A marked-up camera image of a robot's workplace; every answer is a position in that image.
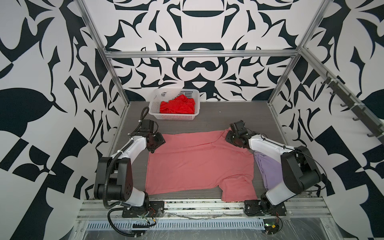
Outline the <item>pink t shirt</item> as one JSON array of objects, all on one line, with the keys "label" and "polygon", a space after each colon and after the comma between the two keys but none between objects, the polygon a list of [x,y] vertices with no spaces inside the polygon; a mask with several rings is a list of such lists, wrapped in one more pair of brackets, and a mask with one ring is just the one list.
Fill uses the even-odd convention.
[{"label": "pink t shirt", "polygon": [[229,131],[164,135],[149,155],[145,190],[149,195],[219,187],[224,202],[256,200],[254,155],[226,141]]}]

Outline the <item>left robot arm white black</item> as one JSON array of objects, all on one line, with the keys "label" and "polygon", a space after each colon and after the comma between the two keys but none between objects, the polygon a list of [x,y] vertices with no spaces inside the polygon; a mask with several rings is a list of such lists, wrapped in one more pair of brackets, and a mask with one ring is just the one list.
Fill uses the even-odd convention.
[{"label": "left robot arm white black", "polygon": [[158,124],[152,120],[140,120],[140,125],[129,134],[128,142],[110,157],[98,161],[94,184],[94,198],[103,201],[105,209],[116,206],[147,210],[148,194],[134,187],[132,163],[147,150],[154,153],[166,143],[158,132]]}]

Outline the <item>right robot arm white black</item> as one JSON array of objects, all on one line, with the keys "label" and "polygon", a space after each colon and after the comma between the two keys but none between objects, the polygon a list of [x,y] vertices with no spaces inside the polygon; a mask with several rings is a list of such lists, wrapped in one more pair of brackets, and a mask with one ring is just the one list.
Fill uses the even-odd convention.
[{"label": "right robot arm white black", "polygon": [[245,201],[246,210],[251,210],[252,204],[257,203],[260,212],[271,211],[322,181],[320,165],[306,147],[295,148],[272,141],[247,129],[242,120],[230,124],[230,127],[226,136],[228,143],[272,158],[282,171],[282,181],[264,193],[259,201]]}]

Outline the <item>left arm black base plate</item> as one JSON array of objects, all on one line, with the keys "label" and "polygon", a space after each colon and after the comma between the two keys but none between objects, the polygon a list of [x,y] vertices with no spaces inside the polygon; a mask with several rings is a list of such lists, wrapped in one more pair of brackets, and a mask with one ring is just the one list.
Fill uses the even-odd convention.
[{"label": "left arm black base plate", "polygon": [[164,201],[149,201],[144,203],[142,207],[130,207],[123,210],[123,218],[157,218],[164,213],[165,202]]}]

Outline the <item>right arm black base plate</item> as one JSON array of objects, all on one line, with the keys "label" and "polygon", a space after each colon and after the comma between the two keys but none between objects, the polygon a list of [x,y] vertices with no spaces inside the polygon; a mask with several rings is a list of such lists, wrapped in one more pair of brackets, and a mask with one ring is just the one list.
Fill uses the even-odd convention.
[{"label": "right arm black base plate", "polygon": [[244,213],[249,217],[255,216],[285,216],[287,208],[284,203],[276,206],[271,205],[268,201],[247,200],[244,201]]}]

